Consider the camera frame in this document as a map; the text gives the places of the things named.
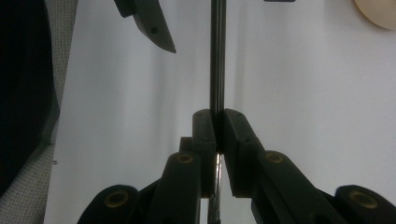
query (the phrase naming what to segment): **gray fabric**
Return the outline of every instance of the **gray fabric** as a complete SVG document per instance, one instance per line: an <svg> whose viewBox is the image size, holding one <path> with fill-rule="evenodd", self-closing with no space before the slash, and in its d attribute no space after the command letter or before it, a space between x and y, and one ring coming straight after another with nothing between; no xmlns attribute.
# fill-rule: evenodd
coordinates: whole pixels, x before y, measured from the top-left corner
<svg viewBox="0 0 396 224"><path fill-rule="evenodd" d="M78 0L46 0L52 42L54 96L40 146L33 152L3 197L0 198L1 224L43 223L50 183L56 121L64 93Z"/></svg>
<svg viewBox="0 0 396 224"><path fill-rule="evenodd" d="M55 90L61 105L78 0L45 2L49 12Z"/></svg>

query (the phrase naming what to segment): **screw hole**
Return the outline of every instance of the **screw hole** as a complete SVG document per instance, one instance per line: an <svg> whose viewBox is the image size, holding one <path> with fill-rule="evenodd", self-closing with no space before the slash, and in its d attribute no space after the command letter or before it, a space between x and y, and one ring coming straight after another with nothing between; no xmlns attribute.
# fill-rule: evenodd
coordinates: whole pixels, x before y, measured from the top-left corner
<svg viewBox="0 0 396 224"><path fill-rule="evenodd" d="M152 34L152 35L157 35L159 32L160 32L160 30L158 30L157 27L152 27L152 28L151 28L151 34Z"/></svg>
<svg viewBox="0 0 396 224"><path fill-rule="evenodd" d="M182 154L177 156L177 160L180 163L190 163L194 160L194 158L190 155Z"/></svg>
<svg viewBox="0 0 396 224"><path fill-rule="evenodd" d="M129 195L125 190L117 190L109 194L105 199L105 205L109 208L120 207L128 202Z"/></svg>
<svg viewBox="0 0 396 224"><path fill-rule="evenodd" d="M265 155L265 158L273 163L281 163L283 161L283 158L275 153L267 153L267 155Z"/></svg>
<svg viewBox="0 0 396 224"><path fill-rule="evenodd" d="M378 207L378 202L372 196L362 193L358 190L351 191L349 193L349 198L354 203L357 203L358 205L365 208L374 209Z"/></svg>

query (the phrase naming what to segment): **black mechanical arm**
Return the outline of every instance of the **black mechanical arm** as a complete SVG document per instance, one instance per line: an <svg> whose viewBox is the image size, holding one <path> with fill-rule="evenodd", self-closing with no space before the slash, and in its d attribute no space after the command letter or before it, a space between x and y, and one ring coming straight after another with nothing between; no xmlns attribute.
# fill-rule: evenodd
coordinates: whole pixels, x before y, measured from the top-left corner
<svg viewBox="0 0 396 224"><path fill-rule="evenodd" d="M121 16L134 15L143 34L176 52L158 0L115 1ZM251 198L257 223L396 223L396 207L369 189L316 189L286 155L263 148L245 115L224 109L225 4L212 0L210 109L193 115L192 137L181 138L160 179L141 190L104 189L78 224L198 224L201 198L209 199L207 222L220 224L222 157L233 196Z"/></svg>

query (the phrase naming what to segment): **steel rod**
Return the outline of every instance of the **steel rod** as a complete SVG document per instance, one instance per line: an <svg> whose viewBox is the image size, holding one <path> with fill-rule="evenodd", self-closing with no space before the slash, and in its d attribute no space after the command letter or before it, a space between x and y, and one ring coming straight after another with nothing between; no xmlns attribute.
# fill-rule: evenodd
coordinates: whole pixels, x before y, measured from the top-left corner
<svg viewBox="0 0 396 224"><path fill-rule="evenodd" d="M226 0L212 0L210 41L210 112L217 148L215 188L209 198L207 223L220 224L221 151L224 112Z"/></svg>

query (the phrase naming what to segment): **small hole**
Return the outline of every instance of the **small hole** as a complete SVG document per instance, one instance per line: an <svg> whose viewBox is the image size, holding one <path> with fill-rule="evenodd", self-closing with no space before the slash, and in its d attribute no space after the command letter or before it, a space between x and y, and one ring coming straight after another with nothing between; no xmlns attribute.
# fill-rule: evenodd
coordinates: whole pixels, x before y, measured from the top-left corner
<svg viewBox="0 0 396 224"><path fill-rule="evenodd" d="M117 190L109 194L105 199L105 205L109 208L120 207L128 202L129 195L125 190Z"/></svg>
<svg viewBox="0 0 396 224"><path fill-rule="evenodd" d="M120 193L114 194L114 195L111 195L110 202L111 203L119 203L119 202L122 202L122 200L124 198L125 198L125 195L123 195L123 194L120 194Z"/></svg>
<svg viewBox="0 0 396 224"><path fill-rule="evenodd" d="M354 203L357 203L358 205L365 208L374 209L378 207L378 202L372 196L362 193L358 190L352 190L352 192L349 193L349 198Z"/></svg>
<svg viewBox="0 0 396 224"><path fill-rule="evenodd" d="M157 35L159 32L160 32L160 30L158 30L157 27L151 28L151 34L152 34L152 35Z"/></svg>
<svg viewBox="0 0 396 224"><path fill-rule="evenodd" d="M177 160L180 163L190 163L194 160L194 158L190 155L182 154L177 156Z"/></svg>
<svg viewBox="0 0 396 224"><path fill-rule="evenodd" d="M273 163L281 163L283 161L283 158L275 153L267 153L267 155L265 155L265 158Z"/></svg>

